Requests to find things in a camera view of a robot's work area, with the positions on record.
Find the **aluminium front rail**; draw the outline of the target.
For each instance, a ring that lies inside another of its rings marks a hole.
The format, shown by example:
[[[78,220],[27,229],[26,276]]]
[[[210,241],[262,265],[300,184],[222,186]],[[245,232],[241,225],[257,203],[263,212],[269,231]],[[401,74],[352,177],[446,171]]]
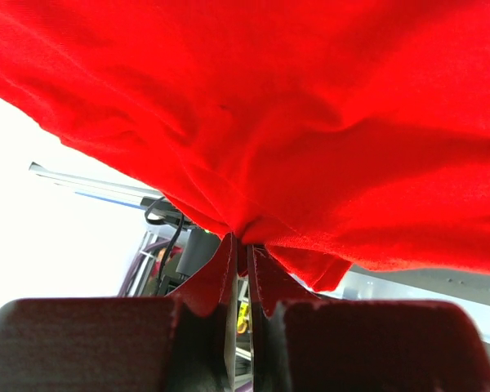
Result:
[[[29,165],[29,172],[38,178],[69,188],[75,193],[120,203],[140,206],[141,200],[144,198],[159,199],[163,197],[163,194],[156,189],[122,185],[50,171],[35,162]]]

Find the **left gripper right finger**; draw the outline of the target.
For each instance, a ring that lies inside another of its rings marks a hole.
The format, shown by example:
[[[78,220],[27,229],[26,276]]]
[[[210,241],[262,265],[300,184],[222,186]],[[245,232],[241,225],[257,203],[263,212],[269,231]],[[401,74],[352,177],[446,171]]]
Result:
[[[470,318],[445,301],[322,299],[247,248],[256,391],[490,391]]]

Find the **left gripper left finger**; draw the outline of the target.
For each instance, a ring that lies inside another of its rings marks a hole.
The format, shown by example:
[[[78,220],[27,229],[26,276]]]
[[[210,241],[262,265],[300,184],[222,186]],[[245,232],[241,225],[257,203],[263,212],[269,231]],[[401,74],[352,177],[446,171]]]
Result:
[[[166,296],[40,298],[0,309],[0,391],[231,391],[238,244]]]

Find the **red t-shirt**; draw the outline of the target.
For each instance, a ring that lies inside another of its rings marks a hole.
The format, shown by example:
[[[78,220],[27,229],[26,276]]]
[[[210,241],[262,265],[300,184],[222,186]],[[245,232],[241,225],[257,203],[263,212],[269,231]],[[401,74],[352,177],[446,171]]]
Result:
[[[0,1],[0,98],[317,291],[490,274],[490,1]]]

